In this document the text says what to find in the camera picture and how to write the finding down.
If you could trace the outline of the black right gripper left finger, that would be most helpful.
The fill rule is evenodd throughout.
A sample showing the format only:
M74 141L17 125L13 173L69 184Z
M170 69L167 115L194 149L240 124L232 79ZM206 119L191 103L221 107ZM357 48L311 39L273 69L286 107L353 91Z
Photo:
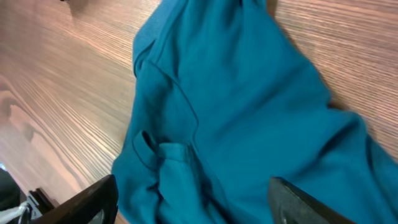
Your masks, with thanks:
M118 190L113 175L57 206L41 188L29 192L29 222L33 224L114 223L117 212Z

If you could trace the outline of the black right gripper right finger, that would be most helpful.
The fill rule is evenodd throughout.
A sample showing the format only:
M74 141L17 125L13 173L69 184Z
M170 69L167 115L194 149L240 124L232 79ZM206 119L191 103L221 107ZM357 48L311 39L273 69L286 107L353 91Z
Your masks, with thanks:
M270 179L267 196L276 224L353 224L281 177Z

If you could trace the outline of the teal blue polo shirt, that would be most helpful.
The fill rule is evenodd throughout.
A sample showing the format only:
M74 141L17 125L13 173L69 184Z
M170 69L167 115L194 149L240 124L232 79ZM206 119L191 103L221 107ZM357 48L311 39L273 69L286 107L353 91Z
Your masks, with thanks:
M397 164L264 1L160 2L133 44L112 173L130 223L271 223L272 176L358 223L397 222Z

